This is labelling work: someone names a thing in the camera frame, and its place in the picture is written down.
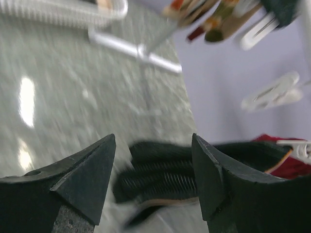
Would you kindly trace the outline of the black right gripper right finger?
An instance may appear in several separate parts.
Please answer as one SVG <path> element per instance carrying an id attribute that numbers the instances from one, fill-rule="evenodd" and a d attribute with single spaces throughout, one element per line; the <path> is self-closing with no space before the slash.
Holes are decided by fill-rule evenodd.
<path id="1" fill-rule="evenodd" d="M 308 233 L 311 175 L 276 177 L 192 137 L 192 161 L 203 220 L 211 233 Z"/>

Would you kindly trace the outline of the black striped underwear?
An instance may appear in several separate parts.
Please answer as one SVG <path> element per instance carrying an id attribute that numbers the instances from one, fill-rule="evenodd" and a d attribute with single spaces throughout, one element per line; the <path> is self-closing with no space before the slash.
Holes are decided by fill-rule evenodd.
<path id="1" fill-rule="evenodd" d="M 275 142 L 244 141 L 217 144 L 229 157 L 261 172 L 271 173 L 292 152 Z M 117 174 L 113 184 L 116 203 L 136 200 L 140 207 L 124 224 L 132 229 L 161 208 L 183 202 L 196 202 L 198 190 L 190 146 L 140 141 L 129 147 L 131 166 Z"/>

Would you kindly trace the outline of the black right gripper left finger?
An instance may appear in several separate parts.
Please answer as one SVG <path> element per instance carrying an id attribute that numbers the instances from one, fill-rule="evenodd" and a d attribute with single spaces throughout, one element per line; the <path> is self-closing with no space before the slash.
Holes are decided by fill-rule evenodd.
<path id="1" fill-rule="evenodd" d="M 92 233 L 99 225 L 116 150 L 107 135 L 23 176 L 0 180 L 3 233 Z"/>

